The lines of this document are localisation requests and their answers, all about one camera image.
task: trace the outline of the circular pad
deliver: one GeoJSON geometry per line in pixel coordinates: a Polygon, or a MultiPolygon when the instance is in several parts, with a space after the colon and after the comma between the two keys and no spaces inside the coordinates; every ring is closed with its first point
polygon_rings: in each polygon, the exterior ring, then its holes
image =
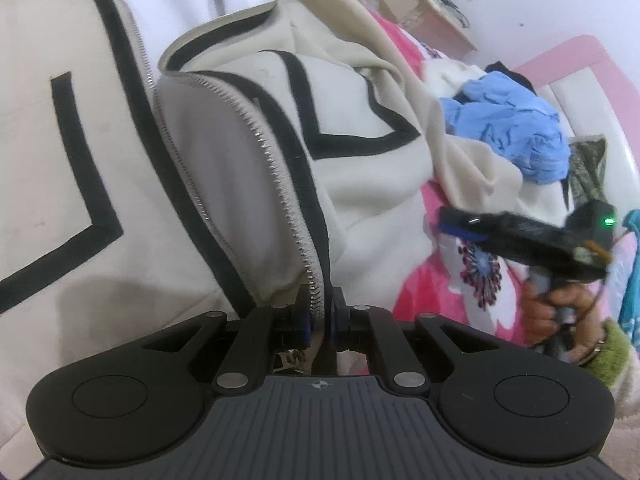
{"type": "Polygon", "coordinates": [[[45,455],[102,467],[175,445],[203,410],[203,392],[185,363],[170,352],[134,347],[60,368],[27,400],[27,420],[45,455]]]}
{"type": "Polygon", "coordinates": [[[569,403],[569,394],[562,384],[537,375],[504,379],[494,388],[494,396],[505,410],[522,416],[555,415],[569,403]]]}
{"type": "Polygon", "coordinates": [[[105,375],[80,384],[73,403],[85,415],[114,418],[135,412],[146,401],[145,383],[123,375],[105,375]]]}
{"type": "Polygon", "coordinates": [[[614,420],[607,387],[576,366],[507,350],[458,358],[438,396],[450,427],[475,448],[516,462],[559,463],[598,450],[614,420]]]}

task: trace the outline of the blue tape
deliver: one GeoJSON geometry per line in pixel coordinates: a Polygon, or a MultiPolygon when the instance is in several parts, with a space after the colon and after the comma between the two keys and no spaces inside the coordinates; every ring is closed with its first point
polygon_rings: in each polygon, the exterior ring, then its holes
{"type": "Polygon", "coordinates": [[[311,312],[307,312],[305,316],[305,345],[311,345],[311,312]]]}
{"type": "Polygon", "coordinates": [[[438,229],[443,234],[457,236],[458,238],[462,238],[463,240],[474,242],[476,244],[484,242],[486,240],[486,236],[484,235],[472,233],[471,231],[467,231],[466,229],[457,227],[455,225],[440,224],[438,225],[438,229]]]}

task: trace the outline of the pink bed frame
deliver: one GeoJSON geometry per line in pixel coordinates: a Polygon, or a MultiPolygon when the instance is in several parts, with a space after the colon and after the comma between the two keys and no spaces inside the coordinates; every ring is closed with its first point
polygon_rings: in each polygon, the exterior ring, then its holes
{"type": "Polygon", "coordinates": [[[534,88],[590,67],[609,99],[636,161],[640,160],[640,92],[593,36],[577,36],[515,68],[534,88]]]}

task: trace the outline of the black strap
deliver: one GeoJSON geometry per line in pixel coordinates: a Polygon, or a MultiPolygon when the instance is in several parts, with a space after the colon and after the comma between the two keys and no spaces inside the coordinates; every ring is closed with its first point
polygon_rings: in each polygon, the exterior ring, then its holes
{"type": "Polygon", "coordinates": [[[92,224],[2,280],[0,314],[62,278],[122,236],[122,227],[84,138],[71,72],[51,80],[51,94],[66,158],[92,224]]]}
{"type": "Polygon", "coordinates": [[[309,161],[289,118],[280,108],[276,99],[260,85],[247,78],[237,74],[210,70],[203,70],[198,73],[218,78],[235,87],[249,101],[256,103],[264,114],[291,174],[291,181],[300,204],[300,211],[320,260],[324,277],[324,298],[325,301],[330,301],[333,289],[329,278],[329,236],[324,222],[324,213],[318,200],[316,184],[309,161]]]}
{"type": "Polygon", "coordinates": [[[166,62],[167,69],[174,71],[180,70],[188,61],[198,54],[203,53],[209,47],[260,27],[269,19],[272,12],[273,9],[269,9],[255,16],[248,16],[242,20],[230,22],[219,28],[205,32],[171,54],[166,62]]]}
{"type": "Polygon", "coordinates": [[[127,33],[113,0],[94,0],[107,31],[118,74],[127,96],[131,117],[164,192],[187,231],[191,241],[211,269],[231,306],[240,317],[255,308],[255,301],[242,279],[203,222],[164,145],[164,140],[151,111],[145,87],[129,44],[127,33]]]}
{"type": "Polygon", "coordinates": [[[359,137],[323,134],[320,132],[314,97],[306,70],[300,59],[290,52],[270,50],[282,59],[291,94],[296,102],[302,134],[313,160],[344,156],[380,155],[391,152],[420,137],[420,132],[402,115],[386,108],[376,100],[371,81],[361,76],[367,85],[369,107],[392,131],[382,137],[359,137]]]}

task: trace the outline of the green sleeve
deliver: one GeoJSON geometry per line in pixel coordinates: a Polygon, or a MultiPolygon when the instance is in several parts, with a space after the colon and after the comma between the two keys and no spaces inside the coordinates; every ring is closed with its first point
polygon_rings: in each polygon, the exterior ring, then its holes
{"type": "Polygon", "coordinates": [[[607,388],[610,388],[620,377],[629,359],[629,341],[612,319],[604,322],[604,329],[607,332],[607,338],[602,350],[582,368],[590,371],[605,383],[607,388]]]}

